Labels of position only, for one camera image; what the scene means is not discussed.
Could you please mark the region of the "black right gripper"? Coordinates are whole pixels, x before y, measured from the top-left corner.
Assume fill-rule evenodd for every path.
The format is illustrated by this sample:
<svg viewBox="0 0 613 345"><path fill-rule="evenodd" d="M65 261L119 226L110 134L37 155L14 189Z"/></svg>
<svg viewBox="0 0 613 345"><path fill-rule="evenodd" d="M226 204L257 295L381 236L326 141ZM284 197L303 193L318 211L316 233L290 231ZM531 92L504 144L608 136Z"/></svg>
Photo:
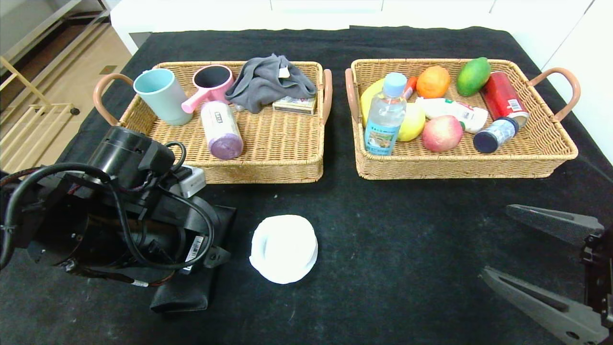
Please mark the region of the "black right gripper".
<svg viewBox="0 0 613 345"><path fill-rule="evenodd" d="M613 227L597 218L561 210L507 205L510 218L582 247L584 303L486 266L484 282L565 345L611 345L613 336Z"/></svg>

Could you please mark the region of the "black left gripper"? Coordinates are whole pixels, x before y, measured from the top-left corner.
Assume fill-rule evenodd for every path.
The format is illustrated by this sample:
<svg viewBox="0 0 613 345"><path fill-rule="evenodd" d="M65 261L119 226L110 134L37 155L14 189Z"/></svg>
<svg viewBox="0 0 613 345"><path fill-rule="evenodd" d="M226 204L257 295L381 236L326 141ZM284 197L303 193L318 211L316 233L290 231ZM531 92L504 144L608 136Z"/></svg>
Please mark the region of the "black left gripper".
<svg viewBox="0 0 613 345"><path fill-rule="evenodd" d="M181 264L175 273L195 276L206 269L213 269L227 263L231 253L218 245L213 245L211 235L214 230L203 227L197 230L180 229L177 260Z"/></svg>

